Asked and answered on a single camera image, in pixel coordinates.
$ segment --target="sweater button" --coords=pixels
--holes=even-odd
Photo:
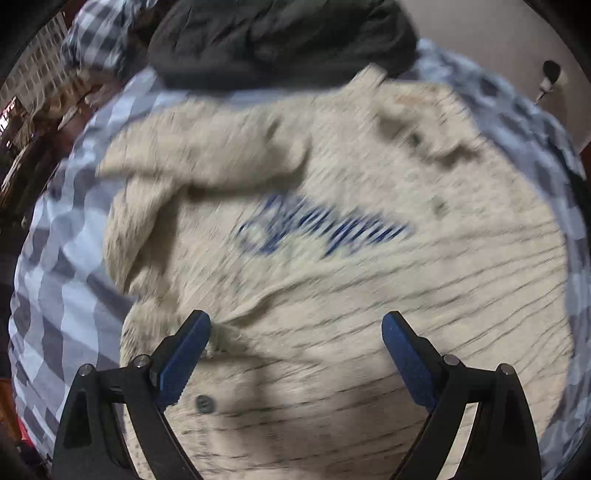
[[[213,398],[209,397],[208,395],[198,395],[196,403],[197,411],[199,413],[213,413],[216,408],[216,403],[213,401]]]

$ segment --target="mattress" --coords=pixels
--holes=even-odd
[[[517,94],[506,80],[466,58],[421,40],[418,59],[402,79],[449,85],[470,109],[482,135],[504,152],[552,208],[564,233],[566,311],[574,354],[563,397],[540,439],[544,478],[553,479],[581,444],[591,411],[589,244],[563,164],[584,177],[582,165],[568,134],[552,116]],[[223,100],[248,106],[282,93],[240,92]],[[127,125],[184,101],[188,94],[166,90],[149,68],[137,74],[89,122],[37,202],[17,264],[9,355],[17,411],[42,455],[52,455],[78,366],[118,366],[122,322],[133,302],[117,293],[102,256],[109,208],[125,180],[99,179],[96,167]]]

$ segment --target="blue gripper pad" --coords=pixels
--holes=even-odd
[[[178,402],[209,341],[211,329],[209,315],[200,311],[193,312],[179,328],[176,348],[158,376],[160,392],[156,405],[160,411]]]
[[[433,411],[437,400],[431,374],[390,313],[382,320],[382,339],[414,402],[429,412]]]

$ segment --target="plaid fabric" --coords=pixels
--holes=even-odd
[[[548,140],[580,175],[582,165],[564,128],[505,80],[427,40],[421,40],[418,53],[406,77],[451,85],[482,133],[551,205],[564,232],[566,309],[575,340],[562,401],[540,441],[544,479],[552,480],[580,445],[591,413],[591,261],[581,211]],[[227,100],[249,105],[279,94],[243,92]],[[151,69],[135,76],[91,120],[35,207],[17,265],[9,331],[18,414],[42,454],[53,451],[77,367],[118,365],[121,326],[131,305],[115,291],[102,265],[103,229],[123,180],[97,179],[95,168],[125,125],[184,98],[184,92],[166,92]]]
[[[130,55],[127,32],[144,8],[157,0],[89,0],[61,44],[61,60],[71,68],[107,70],[122,76]]]

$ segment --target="knit fabric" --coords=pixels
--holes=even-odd
[[[543,432],[572,351],[563,240],[447,87],[369,67],[247,110],[193,100],[131,125],[99,172],[129,175],[105,230],[107,271],[138,297],[121,363],[193,309],[212,318],[207,356],[166,411],[205,478],[392,474],[426,412],[382,343],[390,310],[471,367],[513,364]],[[200,394],[215,413],[197,412]]]

